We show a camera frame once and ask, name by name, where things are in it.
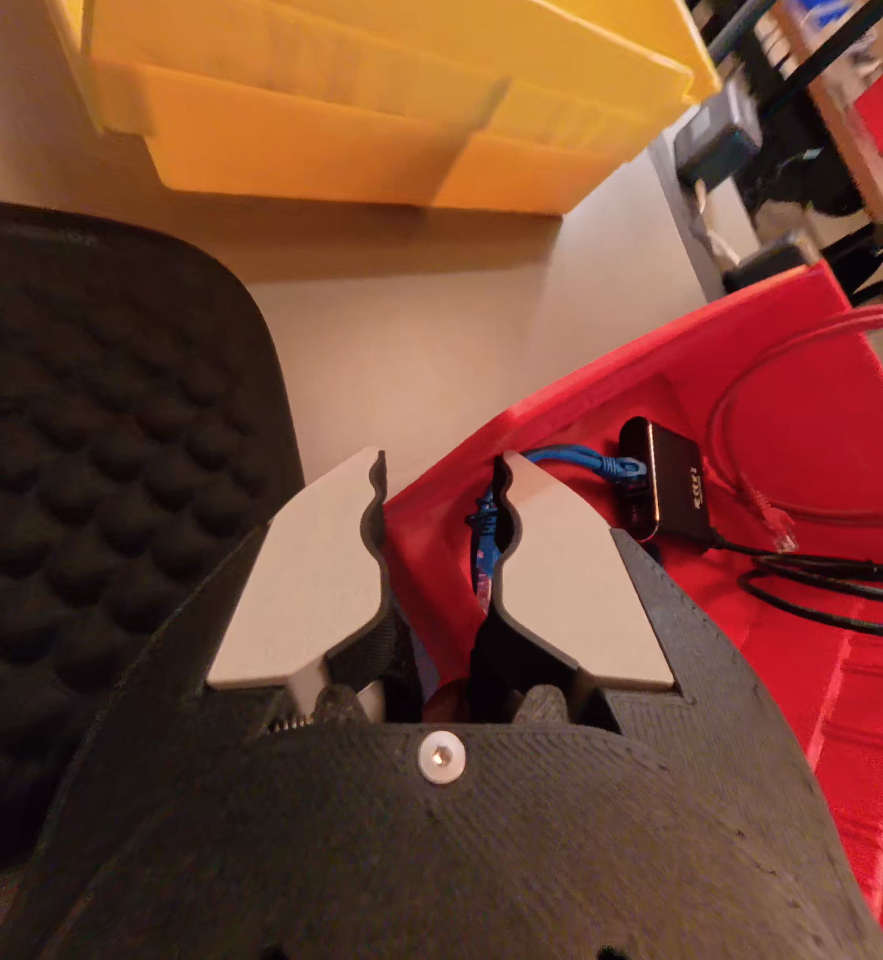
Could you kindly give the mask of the yellow plastic bin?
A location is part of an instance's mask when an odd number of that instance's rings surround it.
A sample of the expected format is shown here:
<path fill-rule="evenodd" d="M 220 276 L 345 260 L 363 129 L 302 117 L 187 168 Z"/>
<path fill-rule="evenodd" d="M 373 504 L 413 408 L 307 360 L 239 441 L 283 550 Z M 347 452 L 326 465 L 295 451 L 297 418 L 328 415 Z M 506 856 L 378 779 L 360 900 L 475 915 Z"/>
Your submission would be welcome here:
<path fill-rule="evenodd" d="M 564 215 L 721 79 L 684 2 L 52 1 L 171 190 Z"/>

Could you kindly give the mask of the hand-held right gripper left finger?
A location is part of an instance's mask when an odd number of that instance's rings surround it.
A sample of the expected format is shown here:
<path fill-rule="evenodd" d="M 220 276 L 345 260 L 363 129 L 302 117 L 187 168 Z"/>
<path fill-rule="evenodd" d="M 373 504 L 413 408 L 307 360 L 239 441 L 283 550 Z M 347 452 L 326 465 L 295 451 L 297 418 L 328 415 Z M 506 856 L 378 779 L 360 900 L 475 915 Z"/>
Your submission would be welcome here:
<path fill-rule="evenodd" d="M 274 516 L 205 679 L 212 690 L 288 690 L 301 715 L 334 683 L 327 657 L 367 633 L 388 599 L 370 521 L 384 452 L 365 447 Z"/>

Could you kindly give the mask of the dark honeycomb seat cushion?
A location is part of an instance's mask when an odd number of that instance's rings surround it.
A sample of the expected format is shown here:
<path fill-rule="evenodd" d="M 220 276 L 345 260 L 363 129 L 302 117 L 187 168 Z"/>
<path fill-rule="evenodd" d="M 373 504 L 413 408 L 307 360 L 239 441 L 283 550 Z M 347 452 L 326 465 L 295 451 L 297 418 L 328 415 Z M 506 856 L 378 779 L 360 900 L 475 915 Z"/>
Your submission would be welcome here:
<path fill-rule="evenodd" d="M 151 637 L 303 486 L 275 343 L 225 265 L 0 201 L 0 870 Z"/>

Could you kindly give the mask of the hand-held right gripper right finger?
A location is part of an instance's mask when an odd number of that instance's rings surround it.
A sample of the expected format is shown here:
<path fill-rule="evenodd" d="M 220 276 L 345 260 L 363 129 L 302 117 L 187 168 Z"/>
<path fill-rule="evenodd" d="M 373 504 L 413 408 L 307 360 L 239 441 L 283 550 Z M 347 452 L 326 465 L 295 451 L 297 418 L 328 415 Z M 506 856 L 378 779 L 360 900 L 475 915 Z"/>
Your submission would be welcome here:
<path fill-rule="evenodd" d="M 510 690 L 666 693 L 676 678 L 616 543 L 592 504 L 521 453 L 500 457 L 500 549 L 484 658 Z"/>

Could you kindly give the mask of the red plastic bin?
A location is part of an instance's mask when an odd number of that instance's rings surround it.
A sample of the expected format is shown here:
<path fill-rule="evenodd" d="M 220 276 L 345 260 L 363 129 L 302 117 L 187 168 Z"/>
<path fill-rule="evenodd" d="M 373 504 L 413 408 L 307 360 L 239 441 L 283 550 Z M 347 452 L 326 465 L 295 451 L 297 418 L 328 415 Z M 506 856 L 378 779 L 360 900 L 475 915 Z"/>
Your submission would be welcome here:
<path fill-rule="evenodd" d="M 443 682 L 468 673 L 483 621 L 470 519 L 496 458 L 549 447 L 620 457 L 635 416 L 694 441 L 715 543 L 646 546 L 745 655 L 793 730 L 883 930 L 883 601 L 774 574 L 749 557 L 827 555 L 883 575 L 883 368 L 868 331 L 883 304 L 850 305 L 832 270 L 797 268 L 616 349 L 496 415 L 387 502 L 401 606 Z M 546 462 L 612 526 L 617 488 Z"/>

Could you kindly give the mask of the black ethernet splitter box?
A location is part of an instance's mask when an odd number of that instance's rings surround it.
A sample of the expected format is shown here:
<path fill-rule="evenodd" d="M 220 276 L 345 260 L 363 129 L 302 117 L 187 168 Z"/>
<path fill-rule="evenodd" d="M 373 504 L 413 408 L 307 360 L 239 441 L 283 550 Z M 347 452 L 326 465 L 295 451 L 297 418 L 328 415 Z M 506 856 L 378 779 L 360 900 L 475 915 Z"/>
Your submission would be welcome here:
<path fill-rule="evenodd" d="M 617 487 L 627 533 L 644 546 L 671 544 L 700 554 L 714 546 L 702 457 L 694 440 L 636 415 L 620 430 L 618 453 L 645 469 Z"/>

